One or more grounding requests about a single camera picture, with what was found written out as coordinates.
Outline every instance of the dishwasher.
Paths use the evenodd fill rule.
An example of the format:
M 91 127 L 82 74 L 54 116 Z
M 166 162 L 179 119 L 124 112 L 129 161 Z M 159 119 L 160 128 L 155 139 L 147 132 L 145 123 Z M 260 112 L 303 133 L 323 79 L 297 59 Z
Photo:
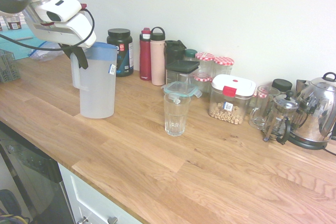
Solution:
M 0 153 L 24 201 L 24 208 L 32 217 L 31 223 L 75 223 L 54 159 L 3 122 L 0 122 Z M 9 200 L 2 197 L 0 201 Z

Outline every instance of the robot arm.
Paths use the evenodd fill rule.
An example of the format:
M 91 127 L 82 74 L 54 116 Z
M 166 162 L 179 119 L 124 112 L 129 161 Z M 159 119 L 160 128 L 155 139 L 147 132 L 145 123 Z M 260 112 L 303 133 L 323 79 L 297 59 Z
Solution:
M 87 38 L 79 47 L 89 48 L 96 41 L 96 35 L 90 35 L 89 21 L 79 13 L 82 9 L 77 0 L 0 0 L 0 15 L 10 16 L 22 11 L 37 38 L 57 42 L 61 47 L 76 45 Z M 69 49 L 64 51 L 67 55 L 70 53 Z M 80 59 L 83 53 L 76 51 L 81 54 L 76 54 L 79 62 L 86 68 L 86 58 Z

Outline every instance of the red water bottle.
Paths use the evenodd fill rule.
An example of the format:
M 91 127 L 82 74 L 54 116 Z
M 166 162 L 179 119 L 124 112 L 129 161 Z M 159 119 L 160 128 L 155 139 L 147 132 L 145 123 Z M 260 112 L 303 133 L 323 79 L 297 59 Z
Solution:
M 144 28 L 140 34 L 140 79 L 150 81 L 151 73 L 151 30 Z

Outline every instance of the black kettle base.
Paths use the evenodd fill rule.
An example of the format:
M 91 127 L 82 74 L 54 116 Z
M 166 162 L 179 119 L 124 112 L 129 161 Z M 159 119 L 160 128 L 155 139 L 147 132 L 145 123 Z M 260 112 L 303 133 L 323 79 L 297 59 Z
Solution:
M 313 142 L 313 141 L 306 141 L 304 143 L 300 140 L 293 138 L 292 136 L 288 137 L 288 141 L 290 141 L 292 144 L 295 144 L 297 146 L 309 150 L 321 150 L 324 149 L 328 144 L 328 142 Z

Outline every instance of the drawer handle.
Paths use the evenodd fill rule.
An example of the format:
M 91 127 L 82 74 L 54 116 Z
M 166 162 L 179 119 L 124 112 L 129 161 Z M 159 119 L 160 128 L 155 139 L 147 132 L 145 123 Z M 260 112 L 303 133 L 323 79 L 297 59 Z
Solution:
M 118 218 L 117 218 L 117 217 L 113 217 L 113 218 L 110 217 L 110 218 L 107 220 L 108 224 L 116 224 L 117 221 L 118 221 Z
M 77 224 L 84 224 L 84 222 L 88 222 L 88 218 L 86 218 L 85 216 L 83 216 L 83 220 L 82 221 L 78 221 Z

